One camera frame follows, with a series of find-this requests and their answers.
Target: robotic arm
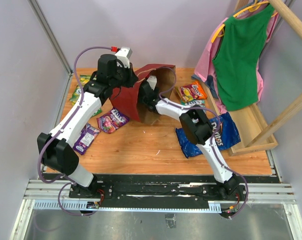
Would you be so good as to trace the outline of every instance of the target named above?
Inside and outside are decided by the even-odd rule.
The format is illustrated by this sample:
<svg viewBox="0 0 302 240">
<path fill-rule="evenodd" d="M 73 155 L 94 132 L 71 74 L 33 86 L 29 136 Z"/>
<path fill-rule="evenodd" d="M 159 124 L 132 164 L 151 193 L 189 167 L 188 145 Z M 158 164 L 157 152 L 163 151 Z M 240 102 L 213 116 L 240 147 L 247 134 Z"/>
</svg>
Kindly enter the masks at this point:
<svg viewBox="0 0 302 240">
<path fill-rule="evenodd" d="M 80 132 L 94 112 L 96 112 L 112 95 L 114 88 L 131 88 L 137 82 L 138 77 L 132 69 L 129 58 L 132 51 L 128 47 L 118 49 L 115 55 L 103 54 L 98 60 L 98 70 L 95 71 L 90 81 L 84 85 L 84 98 L 79 99 L 62 122 L 50 131 L 49 134 L 41 133 L 37 138 L 39 152 L 52 138 L 56 138 L 45 149 L 42 164 L 48 166 L 87 189 L 96 193 L 98 184 L 96 177 L 88 172 L 79 163 L 79 157 L 73 150 Z M 239 185 L 234 174 L 222 167 L 228 166 L 221 155 L 216 141 L 210 144 L 213 127 L 203 110 L 188 109 L 168 99 L 160 99 L 158 90 L 154 84 L 155 79 L 144 81 L 139 88 L 138 101 L 143 103 L 150 111 L 160 115 L 166 115 L 181 122 L 188 140 L 197 145 L 213 169 L 216 183 L 221 186 L 223 195 L 230 195 Z M 220 160 L 217 160 L 213 148 Z"/>
</svg>

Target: white wall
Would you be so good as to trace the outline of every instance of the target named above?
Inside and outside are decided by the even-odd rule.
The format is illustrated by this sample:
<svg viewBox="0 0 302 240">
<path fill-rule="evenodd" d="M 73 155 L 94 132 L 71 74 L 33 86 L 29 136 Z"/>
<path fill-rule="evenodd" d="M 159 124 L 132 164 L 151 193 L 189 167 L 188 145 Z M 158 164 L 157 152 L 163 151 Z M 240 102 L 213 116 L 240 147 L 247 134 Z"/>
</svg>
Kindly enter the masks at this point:
<svg viewBox="0 0 302 240">
<path fill-rule="evenodd" d="M 291 9 L 302 20 L 302 0 L 295 1 Z M 302 40 L 286 22 L 273 36 L 259 69 L 264 79 L 260 107 L 271 123 L 302 93 Z M 272 154 L 284 181 L 292 184 L 302 214 L 302 111 L 275 137 L 279 146 Z"/>
<path fill-rule="evenodd" d="M 0 240 L 11 234 L 37 136 L 52 128 L 67 73 L 27 0 L 0 1 Z"/>
<path fill-rule="evenodd" d="M 91 46 L 130 47 L 135 67 L 195 67 L 210 35 L 237 0 L 38 0 L 72 66 Z M 101 51 L 78 63 L 95 68 Z"/>
</svg>

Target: gray floor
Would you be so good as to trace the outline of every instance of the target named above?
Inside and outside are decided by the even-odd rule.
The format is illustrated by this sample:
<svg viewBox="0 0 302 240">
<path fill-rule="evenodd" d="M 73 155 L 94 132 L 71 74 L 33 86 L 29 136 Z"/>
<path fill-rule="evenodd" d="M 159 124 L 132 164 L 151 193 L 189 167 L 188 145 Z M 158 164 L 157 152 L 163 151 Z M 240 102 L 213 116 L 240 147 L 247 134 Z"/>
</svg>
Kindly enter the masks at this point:
<svg viewBox="0 0 302 240">
<path fill-rule="evenodd" d="M 175 219 L 174 225 L 163 212 L 101 211 L 90 217 L 76 217 L 61 210 L 37 210 L 25 240 L 293 239 L 281 204 L 247 205 L 233 220 L 216 213 L 177 213 Z"/>
</svg>

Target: purple snack bag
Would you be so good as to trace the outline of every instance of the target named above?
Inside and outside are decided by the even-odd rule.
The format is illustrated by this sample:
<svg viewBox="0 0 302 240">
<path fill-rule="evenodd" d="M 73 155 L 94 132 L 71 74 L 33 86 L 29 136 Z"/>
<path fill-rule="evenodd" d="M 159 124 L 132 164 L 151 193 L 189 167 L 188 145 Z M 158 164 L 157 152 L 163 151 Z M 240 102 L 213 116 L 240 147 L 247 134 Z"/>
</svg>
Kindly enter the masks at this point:
<svg viewBox="0 0 302 240">
<path fill-rule="evenodd" d="M 129 122 L 129 118 L 115 107 L 97 119 L 98 127 L 105 133 L 114 133 L 118 128 Z"/>
<path fill-rule="evenodd" d="M 81 130 L 80 137 L 75 142 L 73 149 L 81 155 L 85 154 L 99 133 L 100 133 L 99 129 L 96 129 L 93 126 L 91 126 L 89 123 L 87 123 L 84 126 L 84 128 Z"/>
</svg>

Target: pink shirt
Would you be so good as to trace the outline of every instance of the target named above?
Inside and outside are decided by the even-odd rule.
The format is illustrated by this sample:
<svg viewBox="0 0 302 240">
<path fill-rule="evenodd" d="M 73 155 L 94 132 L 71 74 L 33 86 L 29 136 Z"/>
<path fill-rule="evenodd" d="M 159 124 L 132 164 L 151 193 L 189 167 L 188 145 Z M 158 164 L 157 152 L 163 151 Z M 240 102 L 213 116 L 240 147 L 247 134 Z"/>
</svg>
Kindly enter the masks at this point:
<svg viewBox="0 0 302 240">
<path fill-rule="evenodd" d="M 252 16 L 260 11 L 262 11 L 264 8 L 267 7 L 267 4 L 261 5 L 259 7 L 258 10 L 254 11 L 254 12 L 247 12 L 239 17 L 237 17 L 238 19 L 244 19 L 247 18 L 249 16 Z M 274 31 L 275 25 L 277 23 L 279 14 L 275 15 L 274 17 L 271 17 L 268 25 L 267 25 L 267 29 L 266 29 L 266 43 L 270 40 L 271 35 Z M 217 26 L 217 28 L 214 30 L 214 32 L 212 33 L 208 43 L 205 46 L 205 49 L 195 67 L 194 73 L 201 78 L 201 80 L 203 82 L 205 82 L 207 80 L 208 75 L 211 75 L 213 77 L 213 85 L 214 85 L 214 89 L 216 94 L 219 97 L 219 93 L 218 93 L 218 87 L 217 87 L 217 74 L 216 74 L 216 70 L 215 67 L 212 63 L 212 59 L 216 56 L 219 48 L 220 48 L 220 42 L 221 42 L 221 37 L 217 37 L 213 43 L 211 43 L 211 39 L 214 35 L 214 33 L 219 29 L 219 27 L 227 20 L 228 18 L 225 18 L 220 24 L 219 26 Z M 257 96 L 258 99 L 260 100 L 261 98 L 261 94 L 262 94 L 262 90 L 263 90 L 263 79 L 258 71 L 259 69 L 259 62 L 256 64 L 256 79 L 257 79 Z M 227 112 L 226 106 L 222 103 L 221 99 L 218 98 L 216 101 L 216 106 L 219 109 L 221 114 L 224 114 Z"/>
</svg>

